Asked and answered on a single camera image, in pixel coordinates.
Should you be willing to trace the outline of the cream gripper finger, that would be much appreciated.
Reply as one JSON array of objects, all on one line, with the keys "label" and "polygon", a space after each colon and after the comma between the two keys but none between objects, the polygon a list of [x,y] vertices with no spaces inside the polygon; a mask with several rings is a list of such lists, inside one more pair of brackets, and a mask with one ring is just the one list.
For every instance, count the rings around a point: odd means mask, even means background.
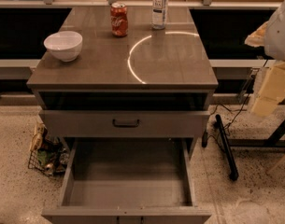
[{"label": "cream gripper finger", "polygon": [[267,27],[267,21],[257,28],[253,33],[247,36],[245,44],[254,48],[264,46],[264,36]]},{"label": "cream gripper finger", "polygon": [[258,117],[267,117],[284,99],[285,62],[275,62],[267,69],[250,112]]}]

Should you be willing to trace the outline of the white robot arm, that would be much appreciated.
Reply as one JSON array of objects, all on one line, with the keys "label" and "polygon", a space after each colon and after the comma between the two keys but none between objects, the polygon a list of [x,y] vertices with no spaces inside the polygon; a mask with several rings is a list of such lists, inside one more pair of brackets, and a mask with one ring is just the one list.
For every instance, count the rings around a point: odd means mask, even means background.
[{"label": "white robot arm", "polygon": [[275,60],[258,83],[250,109],[252,114],[266,117],[285,99],[285,0],[268,21],[247,36],[245,44],[263,47],[264,53]]}]

